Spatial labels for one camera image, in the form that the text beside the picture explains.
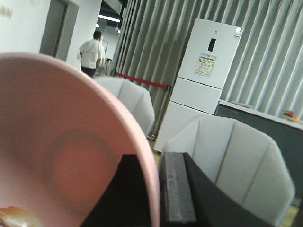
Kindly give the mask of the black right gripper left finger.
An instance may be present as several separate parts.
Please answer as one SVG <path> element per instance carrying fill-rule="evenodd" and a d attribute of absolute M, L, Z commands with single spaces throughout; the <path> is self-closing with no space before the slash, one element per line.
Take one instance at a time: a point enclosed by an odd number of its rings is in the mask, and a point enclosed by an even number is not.
<path fill-rule="evenodd" d="M 123 155 L 118 169 L 82 227 L 150 227 L 150 208 L 137 155 Z"/>

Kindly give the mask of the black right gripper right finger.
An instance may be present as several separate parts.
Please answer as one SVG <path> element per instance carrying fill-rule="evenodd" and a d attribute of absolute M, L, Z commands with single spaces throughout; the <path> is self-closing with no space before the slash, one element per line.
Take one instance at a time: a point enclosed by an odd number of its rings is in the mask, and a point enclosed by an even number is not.
<path fill-rule="evenodd" d="M 159 179 L 162 227 L 270 226 L 223 193 L 188 153 L 163 153 Z"/>

